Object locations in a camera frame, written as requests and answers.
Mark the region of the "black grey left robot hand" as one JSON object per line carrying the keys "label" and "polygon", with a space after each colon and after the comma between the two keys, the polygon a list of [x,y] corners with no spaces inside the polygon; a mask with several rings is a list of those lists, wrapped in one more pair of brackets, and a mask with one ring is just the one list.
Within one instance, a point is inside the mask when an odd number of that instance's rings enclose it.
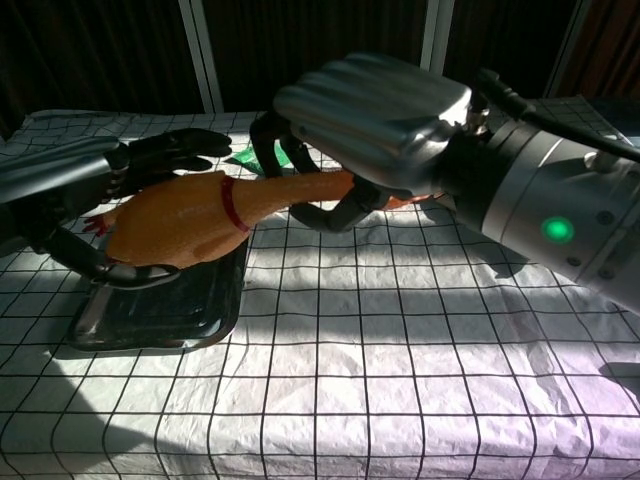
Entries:
{"label": "black grey left robot hand", "polygon": [[103,203],[202,172],[211,158],[231,152],[228,136],[204,129],[169,131],[128,144],[116,137],[81,139],[1,162],[1,254],[30,247],[94,284],[136,290],[170,282],[166,263],[133,267],[66,229],[66,223]]}

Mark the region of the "black grey right robot hand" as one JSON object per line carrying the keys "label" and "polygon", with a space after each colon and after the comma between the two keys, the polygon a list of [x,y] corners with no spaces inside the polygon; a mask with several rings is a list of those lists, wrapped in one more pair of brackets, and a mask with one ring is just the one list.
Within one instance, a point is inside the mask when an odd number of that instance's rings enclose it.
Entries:
{"label": "black grey right robot hand", "polygon": [[262,171],[282,174],[274,153],[281,145],[299,176],[319,168],[314,147],[353,176],[331,210],[300,199],[291,215],[307,227],[351,229],[393,197],[408,200],[440,191],[439,165],[463,132],[470,87],[379,53],[351,53],[281,88],[271,107],[250,126]]}

